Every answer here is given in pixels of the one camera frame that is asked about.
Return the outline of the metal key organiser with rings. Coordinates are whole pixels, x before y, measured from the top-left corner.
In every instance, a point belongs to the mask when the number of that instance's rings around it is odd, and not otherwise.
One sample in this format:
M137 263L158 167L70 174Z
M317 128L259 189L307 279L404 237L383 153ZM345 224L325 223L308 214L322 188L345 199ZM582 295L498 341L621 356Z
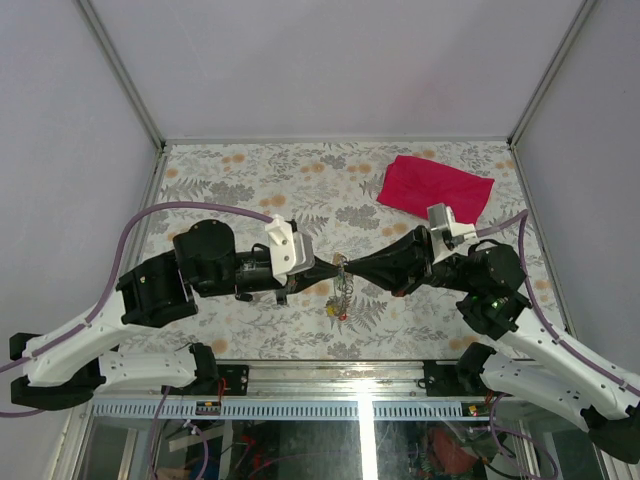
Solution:
M341 314L346 313L348 315L348 310L353 297L354 280L353 280L353 275L348 273L345 270L345 267L348 263L348 259L346 256L344 256L341 253L335 253L333 256L332 263L338 266L339 268L338 276L339 275L343 276L344 285L341 290L336 290L333 284L333 294L328 297L325 308L327 308L328 306L333 306L336 311L336 315L335 316L328 315L328 316L339 320L338 317Z

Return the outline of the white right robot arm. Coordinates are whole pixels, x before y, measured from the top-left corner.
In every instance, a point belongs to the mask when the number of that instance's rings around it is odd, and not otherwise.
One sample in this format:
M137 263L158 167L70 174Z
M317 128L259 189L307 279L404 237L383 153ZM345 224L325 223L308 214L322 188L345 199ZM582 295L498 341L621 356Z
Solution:
M456 307L476 333L543 366L517 366L475 343L459 359L458 387L511 394L546 409L585 432L601 451L629 464L639 461L639 377L544 319L520 292L528 275L509 245L481 248L474 225L418 227L391 246L352 260L345 269L396 297L428 285L464 293Z

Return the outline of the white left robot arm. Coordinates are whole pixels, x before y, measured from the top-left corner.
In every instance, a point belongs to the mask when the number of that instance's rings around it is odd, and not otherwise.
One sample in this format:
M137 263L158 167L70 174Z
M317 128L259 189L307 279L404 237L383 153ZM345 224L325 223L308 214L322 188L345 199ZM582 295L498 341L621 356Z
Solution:
M215 356L203 343L156 354L124 354L119 346L196 315L198 298L250 302L254 293L272 291L283 305L337 276L337 266L314 256L310 237L294 223L276 218L265 230L265 244L239 252L227 224L200 221L174 238L172 250L122 275L87 313L46 335L13 335L11 358L22 361L23 372L10 385L12 403L59 411L108 391L220 394Z

